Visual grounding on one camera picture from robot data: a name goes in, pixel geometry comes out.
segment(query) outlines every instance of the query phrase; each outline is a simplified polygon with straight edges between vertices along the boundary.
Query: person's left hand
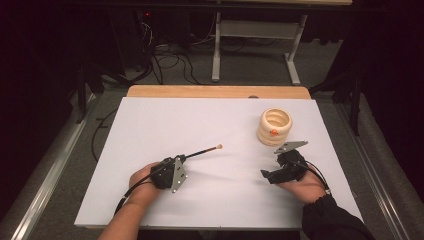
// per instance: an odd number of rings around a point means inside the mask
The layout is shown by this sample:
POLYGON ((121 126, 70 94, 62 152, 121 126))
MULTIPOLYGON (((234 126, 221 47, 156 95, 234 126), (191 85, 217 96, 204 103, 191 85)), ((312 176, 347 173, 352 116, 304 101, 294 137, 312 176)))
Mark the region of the person's left hand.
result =
MULTIPOLYGON (((151 163, 146 165, 144 168, 135 172, 129 181, 129 187, 132 187, 142 178, 150 174, 151 167, 157 165, 159 162, 151 163)), ((144 184, 138 186, 128 198, 127 203, 138 204, 143 208, 147 208, 161 193, 160 189, 157 189, 155 185, 151 182, 151 179, 148 178, 144 181, 144 184)))

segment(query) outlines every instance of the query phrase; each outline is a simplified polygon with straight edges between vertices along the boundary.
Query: black sleeve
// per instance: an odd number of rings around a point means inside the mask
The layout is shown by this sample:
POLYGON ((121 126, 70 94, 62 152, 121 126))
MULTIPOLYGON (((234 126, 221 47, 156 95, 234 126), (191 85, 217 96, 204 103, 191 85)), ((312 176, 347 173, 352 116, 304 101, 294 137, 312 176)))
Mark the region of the black sleeve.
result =
POLYGON ((362 221, 338 207, 331 195, 303 207, 302 226, 312 240, 375 239, 362 221))

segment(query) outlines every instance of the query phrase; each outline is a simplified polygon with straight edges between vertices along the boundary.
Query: dark background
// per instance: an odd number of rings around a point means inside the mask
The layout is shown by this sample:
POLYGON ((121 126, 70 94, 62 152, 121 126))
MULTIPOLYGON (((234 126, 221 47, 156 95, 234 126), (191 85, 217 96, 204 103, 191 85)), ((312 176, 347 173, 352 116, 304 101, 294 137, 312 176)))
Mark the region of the dark background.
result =
MULTIPOLYGON (((387 14, 378 17, 345 16, 341 21, 340 16, 331 14, 310 15, 302 41, 319 38, 325 44, 344 39, 329 78, 366 62, 360 72, 363 92, 396 159, 423 199, 424 45, 420 41, 424 28, 420 23, 424 19, 416 2, 354 2, 355 8, 385 6, 387 14)), ((205 36, 212 19, 210 13, 152 13, 152 26, 160 37, 186 47, 189 34, 205 36)), ((136 36, 133 26, 127 28, 129 35, 136 36)), ((54 0, 2 1, 1 218, 68 119, 72 110, 69 98, 77 89, 79 71, 95 62, 124 73, 126 64, 143 61, 145 55, 139 53, 128 63, 115 35, 119 29, 104 10, 66 9, 54 0)))

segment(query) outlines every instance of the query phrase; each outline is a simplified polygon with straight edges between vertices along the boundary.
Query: hand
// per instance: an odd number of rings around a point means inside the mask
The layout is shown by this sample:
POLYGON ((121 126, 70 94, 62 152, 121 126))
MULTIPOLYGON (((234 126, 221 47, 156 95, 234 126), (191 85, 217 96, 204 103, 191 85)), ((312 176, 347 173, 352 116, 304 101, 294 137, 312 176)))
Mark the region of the hand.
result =
MULTIPOLYGON (((137 172, 135 172, 130 177, 129 187, 132 187, 142 178, 149 175, 151 167, 157 164, 158 162, 151 163, 149 165, 146 165, 144 168, 138 170, 137 172)), ((135 203, 143 208, 147 208, 154 200, 156 200, 156 198, 161 193, 161 190, 157 189, 155 185, 153 185, 150 178, 146 179, 144 182, 145 182, 144 184, 141 184, 136 189, 134 189, 134 191, 131 193, 131 195, 128 198, 127 204, 135 203)))
POLYGON ((293 193, 305 204, 314 203, 326 194, 321 181, 310 171, 306 171, 300 181, 284 182, 276 185, 293 193))

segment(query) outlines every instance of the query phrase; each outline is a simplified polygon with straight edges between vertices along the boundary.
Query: white table surface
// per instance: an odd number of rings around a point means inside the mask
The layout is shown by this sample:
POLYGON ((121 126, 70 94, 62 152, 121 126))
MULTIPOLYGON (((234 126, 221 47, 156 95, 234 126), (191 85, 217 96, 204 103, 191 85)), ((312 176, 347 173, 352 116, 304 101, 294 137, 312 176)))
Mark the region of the white table surface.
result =
POLYGON ((269 184, 260 170, 279 169, 276 148, 256 129, 268 108, 293 118, 287 141, 324 174, 338 205, 362 219, 314 100, 123 98, 75 225, 104 227, 128 189, 133 172, 166 157, 223 145, 189 158, 188 179, 164 190, 140 226, 159 229, 300 229, 302 207, 269 184))

